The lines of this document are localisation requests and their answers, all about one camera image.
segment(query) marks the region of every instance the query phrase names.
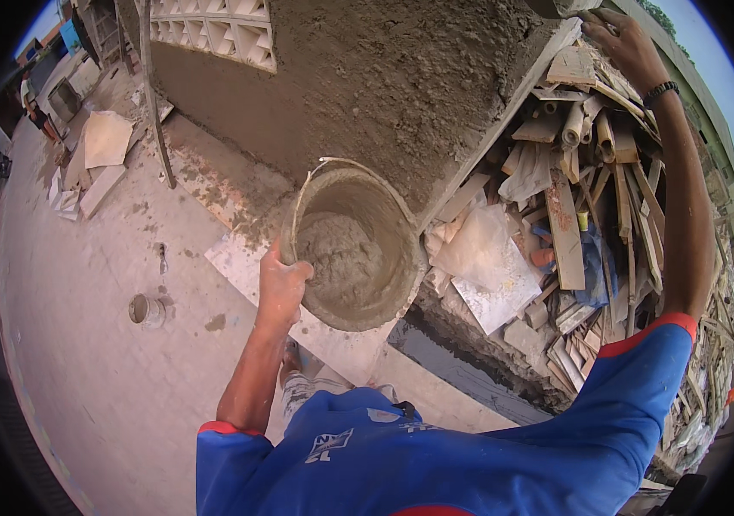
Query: trash bin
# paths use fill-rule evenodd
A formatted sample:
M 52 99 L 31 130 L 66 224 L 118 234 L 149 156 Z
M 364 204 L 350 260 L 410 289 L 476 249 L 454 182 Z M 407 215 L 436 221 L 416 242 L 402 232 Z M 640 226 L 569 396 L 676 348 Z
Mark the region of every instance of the trash bin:
M 80 111 L 80 97 L 65 77 L 52 88 L 48 99 L 57 116 L 67 124 Z

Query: red sleeve trim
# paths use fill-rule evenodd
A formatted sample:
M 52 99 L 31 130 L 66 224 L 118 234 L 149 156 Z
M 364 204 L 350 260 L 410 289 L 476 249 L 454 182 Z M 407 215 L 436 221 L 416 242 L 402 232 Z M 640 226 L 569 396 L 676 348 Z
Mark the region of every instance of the red sleeve trim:
M 630 351 L 642 342 L 642 340 L 647 337 L 654 328 L 662 325 L 678 325 L 685 329 L 688 334 L 691 335 L 692 345 L 694 344 L 694 336 L 697 334 L 697 322 L 691 315 L 672 312 L 670 314 L 662 314 L 656 321 L 654 321 L 654 323 L 652 323 L 648 328 L 642 330 L 639 334 L 613 344 L 605 344 L 599 350 L 597 358 L 620 356 L 623 353 Z
M 201 428 L 199 428 L 197 432 L 207 432 L 208 430 L 212 430 L 218 433 L 245 433 L 246 435 L 264 435 L 258 430 L 239 430 L 238 428 L 235 428 L 232 423 L 227 423 L 226 421 L 208 421 L 207 423 L 202 424 Z
M 402 509 L 391 516 L 474 516 L 466 510 L 450 505 L 418 505 Z

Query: orange object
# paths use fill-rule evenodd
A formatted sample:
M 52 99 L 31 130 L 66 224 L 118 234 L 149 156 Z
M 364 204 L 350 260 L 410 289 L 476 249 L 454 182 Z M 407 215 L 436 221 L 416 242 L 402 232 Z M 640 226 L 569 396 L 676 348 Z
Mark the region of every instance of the orange object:
M 732 403 L 734 403 L 734 387 L 731 387 L 729 389 L 729 396 L 726 396 L 725 397 L 725 405 L 724 406 L 731 405 Z
M 530 260 L 537 267 L 542 267 L 556 259 L 553 249 L 539 249 L 530 254 Z

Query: sky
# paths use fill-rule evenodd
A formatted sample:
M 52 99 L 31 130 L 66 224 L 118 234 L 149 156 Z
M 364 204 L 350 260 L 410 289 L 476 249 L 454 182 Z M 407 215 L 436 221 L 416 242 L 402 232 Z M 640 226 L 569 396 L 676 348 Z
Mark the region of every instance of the sky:
M 22 52 L 22 49 L 26 48 L 31 38 L 38 38 L 42 40 L 46 35 L 55 28 L 55 25 L 61 22 L 60 14 L 58 12 L 57 3 L 54 0 L 49 0 L 46 5 L 43 6 L 43 10 L 40 15 L 35 18 L 34 23 L 28 27 L 28 31 L 14 49 L 13 57 L 17 58 Z
M 734 66 L 713 29 L 689 0 L 651 0 L 671 18 L 684 46 L 728 122 L 734 141 Z

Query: sleeve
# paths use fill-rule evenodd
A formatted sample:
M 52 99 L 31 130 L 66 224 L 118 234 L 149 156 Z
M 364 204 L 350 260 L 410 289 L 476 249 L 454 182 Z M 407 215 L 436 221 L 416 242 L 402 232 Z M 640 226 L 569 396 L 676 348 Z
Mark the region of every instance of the sleeve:
M 273 449 L 263 434 L 210 421 L 197 431 L 195 499 L 198 516 L 226 514 Z
M 631 338 L 602 346 L 573 404 L 544 423 L 487 433 L 540 446 L 612 449 L 642 479 L 691 356 L 697 322 L 665 314 Z

